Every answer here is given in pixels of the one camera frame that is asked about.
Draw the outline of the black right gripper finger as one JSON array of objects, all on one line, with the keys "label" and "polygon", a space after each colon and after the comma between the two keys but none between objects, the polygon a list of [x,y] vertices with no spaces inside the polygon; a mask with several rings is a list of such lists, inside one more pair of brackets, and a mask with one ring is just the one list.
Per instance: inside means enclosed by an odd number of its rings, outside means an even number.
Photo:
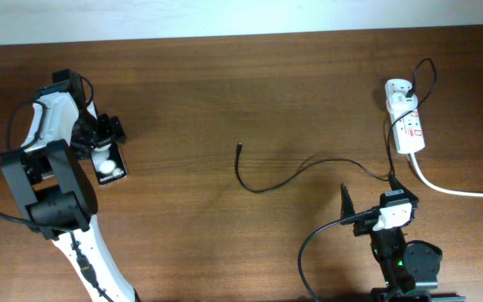
[{"label": "black right gripper finger", "polygon": [[345,184],[340,185],[340,194],[341,194],[341,209],[340,209],[340,217],[341,218],[349,218],[356,214],[354,205],[349,194],[349,191]]},{"label": "black right gripper finger", "polygon": [[402,190],[403,193],[409,197],[412,197],[413,196],[413,193],[408,190],[405,186],[403,186],[396,178],[396,176],[394,174],[389,174],[388,175],[388,181],[389,181],[389,185],[391,187],[392,190]]}]

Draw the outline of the black Galaxy smartphone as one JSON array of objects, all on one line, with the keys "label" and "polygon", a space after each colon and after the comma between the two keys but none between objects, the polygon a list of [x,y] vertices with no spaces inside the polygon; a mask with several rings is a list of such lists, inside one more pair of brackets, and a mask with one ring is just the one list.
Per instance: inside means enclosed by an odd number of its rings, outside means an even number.
[{"label": "black Galaxy smartphone", "polygon": [[93,149],[91,162],[100,186],[109,185],[127,177],[127,169],[116,143]]}]

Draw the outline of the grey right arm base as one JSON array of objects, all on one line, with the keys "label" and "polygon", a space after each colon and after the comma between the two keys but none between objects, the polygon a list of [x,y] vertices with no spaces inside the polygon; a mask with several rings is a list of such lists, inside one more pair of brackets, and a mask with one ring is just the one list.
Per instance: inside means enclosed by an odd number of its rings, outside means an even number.
[{"label": "grey right arm base", "polygon": [[430,294],[429,292],[391,296],[387,289],[373,289],[370,292],[369,300],[371,302],[466,302],[466,297],[457,294]]}]

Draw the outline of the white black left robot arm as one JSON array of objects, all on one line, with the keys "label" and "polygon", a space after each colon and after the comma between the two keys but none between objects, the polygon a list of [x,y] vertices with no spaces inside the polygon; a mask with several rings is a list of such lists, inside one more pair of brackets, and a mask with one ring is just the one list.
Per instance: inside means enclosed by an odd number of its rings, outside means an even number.
[{"label": "white black left robot arm", "polygon": [[118,117],[98,113],[85,77],[66,69],[52,81],[34,93],[28,136],[1,171],[30,230],[67,257],[92,300],[137,301],[102,238],[96,193],[80,165],[89,159],[100,185],[125,178],[126,134]]}]

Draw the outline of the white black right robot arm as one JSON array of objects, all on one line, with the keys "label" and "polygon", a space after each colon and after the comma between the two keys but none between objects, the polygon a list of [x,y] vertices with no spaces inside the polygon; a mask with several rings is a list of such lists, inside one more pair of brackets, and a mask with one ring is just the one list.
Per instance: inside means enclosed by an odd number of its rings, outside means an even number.
[{"label": "white black right robot arm", "polygon": [[342,185],[341,223],[351,224],[356,237],[368,235],[371,239],[372,255],[387,285],[372,291],[375,300],[429,301],[429,291],[439,285],[443,252],[432,243],[405,239],[403,228],[415,219],[419,198],[394,176],[389,184],[391,189],[380,195],[379,205],[363,212],[355,212],[351,196]]}]

